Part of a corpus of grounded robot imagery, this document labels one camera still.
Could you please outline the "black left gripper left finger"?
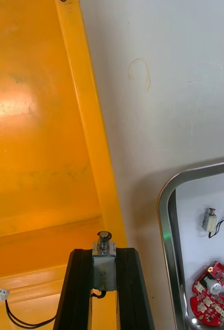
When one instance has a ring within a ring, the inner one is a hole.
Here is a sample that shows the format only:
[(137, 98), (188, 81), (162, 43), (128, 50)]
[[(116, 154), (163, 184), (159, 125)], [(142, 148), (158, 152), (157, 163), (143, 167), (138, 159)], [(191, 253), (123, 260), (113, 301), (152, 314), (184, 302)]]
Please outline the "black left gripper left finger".
[(53, 329), (91, 329), (92, 251), (70, 253)]

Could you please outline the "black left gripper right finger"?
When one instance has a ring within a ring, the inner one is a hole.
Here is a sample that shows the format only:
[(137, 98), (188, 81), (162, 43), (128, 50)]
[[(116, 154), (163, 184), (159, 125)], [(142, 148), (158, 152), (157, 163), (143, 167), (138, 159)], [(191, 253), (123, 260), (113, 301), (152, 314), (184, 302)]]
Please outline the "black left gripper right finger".
[(140, 257), (134, 248), (116, 249), (117, 329), (154, 329)]

